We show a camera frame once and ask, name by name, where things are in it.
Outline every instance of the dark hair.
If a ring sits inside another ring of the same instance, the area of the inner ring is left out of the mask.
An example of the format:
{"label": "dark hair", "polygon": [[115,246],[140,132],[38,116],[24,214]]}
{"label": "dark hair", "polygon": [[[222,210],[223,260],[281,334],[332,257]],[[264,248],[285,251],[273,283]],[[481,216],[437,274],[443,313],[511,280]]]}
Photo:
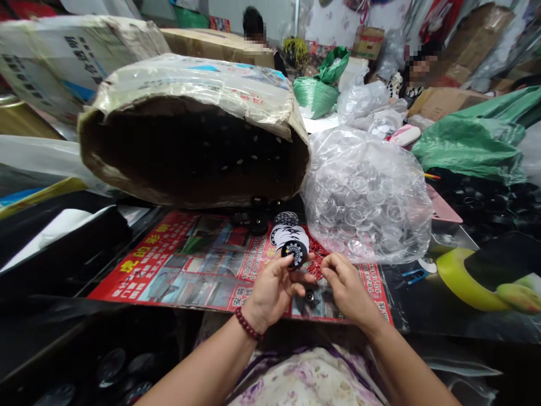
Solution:
{"label": "dark hair", "polygon": [[263,17],[255,7],[247,7],[244,10],[242,27],[246,37],[252,37],[254,34],[264,34],[265,26],[263,25]]}
{"label": "dark hair", "polygon": [[522,85],[526,85],[525,87],[541,85],[541,75],[530,75],[520,78],[511,85],[511,91],[517,90]]}

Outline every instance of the white paper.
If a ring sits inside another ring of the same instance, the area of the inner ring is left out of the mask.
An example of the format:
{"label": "white paper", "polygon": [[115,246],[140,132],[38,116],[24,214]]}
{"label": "white paper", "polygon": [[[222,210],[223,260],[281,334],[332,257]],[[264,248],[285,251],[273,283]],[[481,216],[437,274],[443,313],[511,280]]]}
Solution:
{"label": "white paper", "polygon": [[338,113],[328,114],[320,117],[317,120],[303,117],[304,127],[308,134],[319,133],[328,130],[329,128],[338,127]]}
{"label": "white paper", "polygon": [[112,206],[105,207],[95,214],[90,214],[87,211],[77,209],[63,210],[36,237],[34,237],[32,241],[26,244],[22,250],[11,258],[11,260],[0,270],[0,272],[17,265],[19,262],[35,254],[52,242],[92,221],[110,207]]}

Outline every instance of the pink object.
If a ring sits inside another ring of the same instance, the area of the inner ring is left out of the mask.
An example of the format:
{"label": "pink object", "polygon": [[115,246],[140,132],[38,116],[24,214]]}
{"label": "pink object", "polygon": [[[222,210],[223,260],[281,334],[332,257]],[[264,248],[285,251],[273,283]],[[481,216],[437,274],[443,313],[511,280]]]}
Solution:
{"label": "pink object", "polygon": [[432,215],[433,219],[451,223],[462,223],[462,218],[429,184],[427,184],[427,193],[430,200],[432,200],[432,207],[434,207],[434,214]]}

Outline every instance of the white wall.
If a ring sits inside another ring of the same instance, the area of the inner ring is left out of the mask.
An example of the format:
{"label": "white wall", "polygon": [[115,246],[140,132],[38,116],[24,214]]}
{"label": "white wall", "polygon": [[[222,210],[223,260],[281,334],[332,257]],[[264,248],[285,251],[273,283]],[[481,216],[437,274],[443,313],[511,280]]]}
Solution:
{"label": "white wall", "polygon": [[281,28],[290,20],[294,7],[290,0],[208,0],[209,14],[229,20],[231,31],[243,34],[242,14],[248,6],[258,9],[267,26],[267,37],[282,40]]}

